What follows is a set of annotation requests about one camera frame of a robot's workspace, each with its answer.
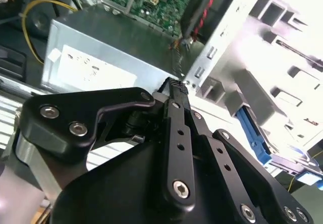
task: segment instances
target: silver metal chassis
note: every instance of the silver metal chassis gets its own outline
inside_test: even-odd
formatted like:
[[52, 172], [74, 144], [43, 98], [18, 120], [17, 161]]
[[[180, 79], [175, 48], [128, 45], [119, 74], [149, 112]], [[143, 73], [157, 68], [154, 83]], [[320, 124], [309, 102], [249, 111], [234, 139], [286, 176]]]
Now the silver metal chassis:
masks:
[[22, 135], [18, 139], [16, 155], [29, 166], [51, 203], [72, 180], [87, 172], [86, 160], [76, 165], [63, 164], [43, 153]]
[[[131, 8], [132, 5], [131, 1], [132, 0], [129, 0], [128, 3], [130, 7], [122, 7], [110, 0], [96, 0], [99, 4], [115, 8], [154, 30], [162, 32], [162, 28], [152, 25], [142, 18], [129, 14], [129, 8]], [[195, 94], [196, 90], [206, 80], [213, 67], [217, 64], [237, 31], [242, 26], [256, 1], [257, 0], [233, 0], [206, 45], [204, 47], [197, 45], [196, 48], [193, 48], [192, 51], [194, 53], [191, 53], [189, 55], [190, 58], [186, 60], [189, 70], [187, 69], [188, 72], [184, 78], [184, 81], [190, 87], [191, 93]]]
[[[65, 46], [69, 46], [101, 61], [98, 66], [101, 71], [107, 67], [105, 63], [135, 75], [134, 84], [126, 87], [141, 87], [153, 93], [167, 77], [178, 78], [173, 69], [173, 51], [169, 50], [171, 42], [171, 38], [124, 15], [115, 16], [106, 12], [100, 5], [86, 8], [66, 18], [53, 20], [42, 85], [56, 92], [85, 90], [79, 84], [66, 82], [60, 74], [63, 56], [54, 61], [48, 57], [53, 50], [64, 53]], [[116, 88], [111, 80], [123, 84], [127, 78], [109, 71], [106, 72], [106, 79], [97, 80], [97, 83], [94, 80], [91, 90]]]

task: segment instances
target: black plastic part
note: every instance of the black plastic part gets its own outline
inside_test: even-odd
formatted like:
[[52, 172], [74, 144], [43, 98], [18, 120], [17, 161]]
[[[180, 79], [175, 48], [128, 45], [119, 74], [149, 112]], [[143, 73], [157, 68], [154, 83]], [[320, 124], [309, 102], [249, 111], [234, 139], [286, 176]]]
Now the black plastic part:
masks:
[[244, 204], [253, 211], [258, 223], [267, 223], [261, 212], [253, 206], [224, 144], [212, 137], [204, 118], [198, 119], [194, 113], [191, 111], [189, 114], [194, 143], [198, 144], [194, 148], [199, 148], [201, 157], [217, 172], [218, 181], [227, 196], [234, 219], [238, 223], [250, 223], [241, 212], [241, 205]]
[[26, 55], [0, 45], [0, 73], [25, 82]]
[[23, 0], [14, 0], [0, 4], [0, 19], [17, 16], [21, 12], [22, 5]]
[[[230, 137], [229, 140], [224, 137], [223, 132]], [[260, 208], [268, 223], [295, 223], [286, 215], [285, 207], [296, 215], [297, 209], [306, 215], [308, 222], [297, 216], [298, 224], [314, 223], [310, 214], [297, 200], [231, 134], [219, 129], [213, 133], [213, 137], [224, 143], [253, 204]]]
[[[187, 95], [180, 89], [171, 86], [170, 99], [165, 103], [165, 138], [163, 170], [161, 178], [161, 202], [159, 205], [167, 209], [170, 218], [181, 220], [195, 206], [195, 185], [193, 171], [193, 155], [191, 144], [191, 131], [185, 125], [183, 98]], [[187, 198], [179, 197], [173, 188], [174, 181], [181, 181], [189, 189]]]
[[[223, 15], [226, 13], [233, 0], [213, 0], [212, 6], [207, 10], [203, 26], [196, 35], [198, 40], [205, 44], [213, 31], [218, 26]], [[181, 30], [183, 38], [191, 36], [194, 29], [199, 25], [204, 10], [208, 8], [210, 0], [190, 0], [181, 18]]]
[[[50, 223], [249, 224], [241, 209], [247, 205], [257, 224], [295, 223], [285, 207], [295, 213], [297, 224], [313, 224], [309, 213], [231, 134], [209, 131], [175, 85], [170, 80], [165, 84], [170, 97], [162, 105], [140, 88], [36, 96], [24, 104], [21, 133], [46, 150], [44, 159], [52, 155], [49, 171], [64, 170], [67, 157], [77, 163], [86, 156], [100, 118], [112, 119], [104, 130], [111, 139], [134, 111], [151, 113], [158, 125], [144, 143], [70, 182], [55, 202]], [[56, 119], [40, 116], [39, 109], [48, 103], [60, 110]], [[140, 118], [135, 114], [131, 125]], [[88, 134], [75, 138], [68, 130], [73, 121], [84, 123]], [[174, 181], [185, 183], [186, 197], [174, 189]]]
[[[34, 96], [23, 105], [20, 128], [30, 143], [62, 161], [76, 162], [86, 157], [95, 142], [97, 124], [103, 115], [117, 114], [121, 110], [144, 110], [154, 104], [153, 97], [141, 88]], [[57, 108], [60, 115], [55, 119], [43, 117], [40, 109], [46, 105]], [[70, 132], [69, 126], [73, 122], [86, 126], [85, 136]]]

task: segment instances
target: white label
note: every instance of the white label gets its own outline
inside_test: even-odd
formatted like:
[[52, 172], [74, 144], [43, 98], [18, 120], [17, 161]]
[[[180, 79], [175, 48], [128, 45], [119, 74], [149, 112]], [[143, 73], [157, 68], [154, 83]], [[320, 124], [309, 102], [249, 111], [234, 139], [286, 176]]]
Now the white label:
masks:
[[58, 78], [73, 87], [90, 91], [133, 87], [137, 76], [64, 45]]
[[51, 60], [53, 63], [55, 63], [57, 61], [57, 59], [59, 59], [59, 57], [61, 56], [61, 51], [58, 50], [57, 48], [54, 48], [50, 54], [48, 54], [47, 58], [49, 60]]

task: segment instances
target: black metal bracket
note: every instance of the black metal bracket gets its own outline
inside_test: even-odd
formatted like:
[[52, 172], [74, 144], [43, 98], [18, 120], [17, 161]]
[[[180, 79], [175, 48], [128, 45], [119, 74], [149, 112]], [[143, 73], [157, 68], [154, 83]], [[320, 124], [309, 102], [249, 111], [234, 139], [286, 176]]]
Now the black metal bracket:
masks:
[[213, 137], [224, 143], [245, 188], [269, 223], [313, 223], [298, 201], [231, 134], [220, 129]]
[[[210, 132], [202, 115], [191, 110], [185, 89], [167, 79], [159, 90], [168, 96], [165, 102], [140, 88], [28, 100], [20, 121], [24, 142], [18, 146], [28, 142], [41, 149], [41, 156], [50, 155], [44, 174], [57, 182], [64, 174], [54, 174], [53, 161], [58, 166], [68, 161], [72, 169], [100, 139], [102, 146], [144, 136], [142, 143], [69, 184], [58, 183], [63, 190], [51, 223], [313, 224], [231, 134]], [[55, 110], [44, 116], [44, 106], [54, 107], [59, 116]], [[101, 122], [108, 124], [100, 130]], [[74, 133], [73, 123], [82, 124]], [[39, 173], [36, 167], [30, 166], [33, 173]]]
[[[85, 158], [93, 146], [102, 115], [143, 110], [154, 103], [153, 97], [141, 88], [35, 96], [23, 105], [21, 133], [27, 141], [59, 159], [73, 162]], [[79, 135], [71, 134], [73, 123], [82, 124], [74, 125]], [[80, 137], [83, 126], [86, 134]]]

